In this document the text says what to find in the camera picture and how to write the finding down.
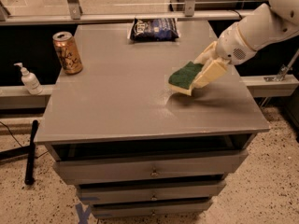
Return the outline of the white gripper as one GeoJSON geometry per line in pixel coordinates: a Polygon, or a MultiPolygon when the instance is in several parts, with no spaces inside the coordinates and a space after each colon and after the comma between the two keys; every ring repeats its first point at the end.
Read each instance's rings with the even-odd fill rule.
{"type": "Polygon", "coordinates": [[[213,41],[193,61],[204,64],[204,67],[192,86],[196,89],[203,88],[226,73],[229,61],[232,65],[240,65],[255,55],[256,51],[247,45],[239,32],[238,23],[235,22],[221,33],[217,42],[213,41]],[[217,54],[226,60],[216,59],[217,54]]]}

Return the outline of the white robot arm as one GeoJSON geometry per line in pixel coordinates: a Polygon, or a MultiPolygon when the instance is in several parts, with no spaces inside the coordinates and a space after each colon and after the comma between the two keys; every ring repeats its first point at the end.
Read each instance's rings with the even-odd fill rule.
{"type": "Polygon", "coordinates": [[[203,65],[191,88],[203,88],[264,47],[299,34],[299,0],[268,0],[225,29],[195,60],[203,65]]]}

